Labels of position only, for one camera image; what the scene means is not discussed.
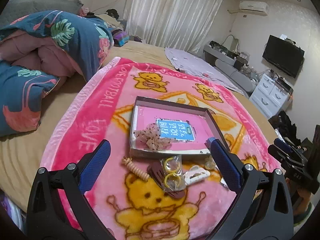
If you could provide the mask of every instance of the beige bed sheet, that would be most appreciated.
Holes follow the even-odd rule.
[[[174,69],[163,48],[135,41],[129,41],[121,48],[113,47],[105,65],[114,57]],[[0,188],[24,211],[27,211],[29,193],[45,146],[58,121],[84,85],[83,77],[74,75],[60,90],[43,99],[41,125],[36,131],[0,138]],[[268,120],[247,98],[237,92],[233,94],[257,122],[268,142],[272,143],[276,134]]]

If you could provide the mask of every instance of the yellow hoop earring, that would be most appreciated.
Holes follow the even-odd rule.
[[[175,174],[175,173],[170,173],[170,174],[168,174],[167,176],[165,176],[164,181],[163,181],[164,185],[165,185],[167,188],[170,188],[170,186],[168,185],[168,182],[167,182],[167,180],[168,180],[169,177],[175,177],[175,178],[177,178],[177,179],[178,179],[178,185],[177,185],[177,187],[180,186],[180,184],[181,184],[181,178],[180,178],[180,176],[179,176],[178,174]]]
[[[168,162],[172,161],[172,160],[173,160],[173,157],[170,157],[170,158],[166,159],[164,164],[163,164],[163,168],[167,173],[176,173],[178,170],[180,170],[180,162],[177,162],[178,166],[177,166],[177,168],[175,170],[169,170],[167,168]]]

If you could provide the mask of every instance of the box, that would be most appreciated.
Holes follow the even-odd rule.
[[[176,138],[170,148],[152,152],[145,143],[136,140],[133,132],[144,130],[157,122],[161,135]],[[219,127],[207,108],[189,106],[153,98],[137,97],[133,107],[130,129],[130,156],[160,159],[181,154],[184,160],[204,158],[210,155],[205,146],[208,138],[215,137],[229,151]]]

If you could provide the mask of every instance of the metal bolt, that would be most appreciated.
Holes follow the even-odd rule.
[[[248,171],[252,171],[252,170],[253,170],[253,166],[252,166],[251,164],[246,164],[244,167],[245,167],[246,170],[248,170]]]
[[[76,168],[76,164],[75,163],[70,163],[68,166],[67,166],[68,170],[72,171]]]
[[[42,173],[44,173],[45,172],[45,168],[44,167],[41,167],[39,170],[38,170],[38,173],[39,174],[42,174]]]
[[[276,172],[276,174],[278,174],[278,175],[281,175],[281,174],[282,174],[281,169],[275,169],[275,172]]]

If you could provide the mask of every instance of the television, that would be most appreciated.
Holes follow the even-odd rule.
[[[262,57],[282,70],[287,75],[296,78],[303,64],[304,51],[290,42],[270,35]]]

